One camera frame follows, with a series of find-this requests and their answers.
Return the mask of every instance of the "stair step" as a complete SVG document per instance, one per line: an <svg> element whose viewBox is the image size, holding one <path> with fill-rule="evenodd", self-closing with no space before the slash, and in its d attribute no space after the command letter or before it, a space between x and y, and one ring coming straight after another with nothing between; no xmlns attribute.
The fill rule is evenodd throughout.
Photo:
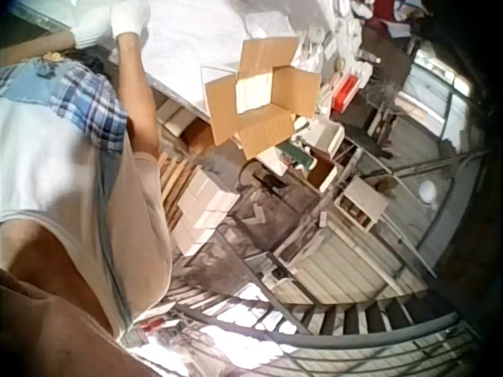
<svg viewBox="0 0 503 377"><path fill-rule="evenodd" d="M257 324L261 324L274 310L274 307L271 305L259 318L257 318L257 321L253 324L253 328L257 326Z"/></svg>
<svg viewBox="0 0 503 377"><path fill-rule="evenodd" d="M333 335L336 325L337 305L332 305L325 311L325 316L321 322L319 335Z"/></svg>
<svg viewBox="0 0 503 377"><path fill-rule="evenodd" d="M210 297L213 297L213 296L214 296L214 294L211 292L202 291L198 295L184 298L182 300L178 300L178 304L191 306L191 305L197 304L198 302L204 301L204 300L206 300Z"/></svg>
<svg viewBox="0 0 503 377"><path fill-rule="evenodd" d="M306 310L304 312L304 314L302 315L302 319L300 320L300 322L302 323L302 325L305 327L305 328L308 328L309 327L309 324L310 322L313 320L313 315L314 315L314 312L316 311L316 306L311 306L308 310Z"/></svg>
<svg viewBox="0 0 503 377"><path fill-rule="evenodd" d="M183 293L179 293L177 295L169 296L169 299L171 301L180 302L180 301L185 301L187 298L195 298L196 296L202 295L203 293L206 293L206 291L202 291L201 289L198 289L198 288L193 288L190 291L186 291Z"/></svg>
<svg viewBox="0 0 503 377"><path fill-rule="evenodd" d="M227 299L225 295L217 295L213 294L211 297L206 298L205 300L196 302L190 306L190 309L198 309L201 312L211 308L212 306L216 306L221 302L224 302Z"/></svg>
<svg viewBox="0 0 503 377"><path fill-rule="evenodd" d="M422 324L435 319L435 315L430 311L426 302L420 300L416 295L409 298L403 305L415 324Z"/></svg>
<svg viewBox="0 0 503 377"><path fill-rule="evenodd" d="M360 326L358 320L358 307L356 305L350 306L344 312L344 335L358 335L360 334Z"/></svg>
<svg viewBox="0 0 503 377"><path fill-rule="evenodd" d="M425 294L419 294L417 297L436 317L443 317L454 311L447 300L433 291L427 291Z"/></svg>
<svg viewBox="0 0 503 377"><path fill-rule="evenodd" d="M390 325L394 330L407 328L411 325L405 311L396 298L391 300L389 305L386 307L386 314L390 321Z"/></svg>
<svg viewBox="0 0 503 377"><path fill-rule="evenodd" d="M181 293L185 293L185 292L188 292L188 291L192 291L193 289L195 289L194 287L190 287L189 285L183 285L181 287L177 287L175 289L170 289L167 293L166 293L166 297L173 297L175 295L179 295Z"/></svg>
<svg viewBox="0 0 503 377"><path fill-rule="evenodd" d="M383 314L381 313L377 302L374 302L367 308L365 315L367 318L367 329L369 330L369 333L386 331Z"/></svg>

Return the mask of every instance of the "open cardboard box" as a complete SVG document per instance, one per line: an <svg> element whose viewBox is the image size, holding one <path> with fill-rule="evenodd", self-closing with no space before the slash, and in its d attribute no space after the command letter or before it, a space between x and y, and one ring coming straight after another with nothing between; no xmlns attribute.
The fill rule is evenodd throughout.
<svg viewBox="0 0 503 377"><path fill-rule="evenodd" d="M321 77L290 65L298 45L297 37L246 40L238 71L205 84L216 145L236 136L246 159L252 159L295 133L292 114L314 116ZM253 78L259 76L272 79L254 95ZM237 103L237 86L241 92L246 87L249 97L260 96L262 105L244 106L243 111L243 105Z"/></svg>

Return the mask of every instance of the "green object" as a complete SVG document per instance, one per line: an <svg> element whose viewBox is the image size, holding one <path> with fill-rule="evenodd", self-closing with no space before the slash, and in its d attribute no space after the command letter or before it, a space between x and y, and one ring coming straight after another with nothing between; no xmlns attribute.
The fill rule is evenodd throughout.
<svg viewBox="0 0 503 377"><path fill-rule="evenodd" d="M311 170L316 165L316 159L312 155L292 145L289 141L283 141L277 145L277 148L308 170Z"/></svg>

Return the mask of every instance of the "hair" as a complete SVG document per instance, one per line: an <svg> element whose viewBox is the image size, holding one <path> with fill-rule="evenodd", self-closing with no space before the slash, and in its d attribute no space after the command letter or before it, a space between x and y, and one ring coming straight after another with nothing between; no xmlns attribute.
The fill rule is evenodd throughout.
<svg viewBox="0 0 503 377"><path fill-rule="evenodd" d="M103 75L108 81L111 81L110 75L105 70L103 58L98 51L91 49L70 49L62 53L68 59L78 61L80 64L89 68L95 75Z"/></svg>

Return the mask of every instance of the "wooden crate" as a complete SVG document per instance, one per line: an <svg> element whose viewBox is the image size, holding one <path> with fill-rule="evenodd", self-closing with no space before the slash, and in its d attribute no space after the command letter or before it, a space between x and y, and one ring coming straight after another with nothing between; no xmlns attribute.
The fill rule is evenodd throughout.
<svg viewBox="0 0 503 377"><path fill-rule="evenodd" d="M178 200L196 173L197 165L181 156L168 156L162 152L158 158L160 170L161 200L166 223L170 231L177 225L182 212Z"/></svg>

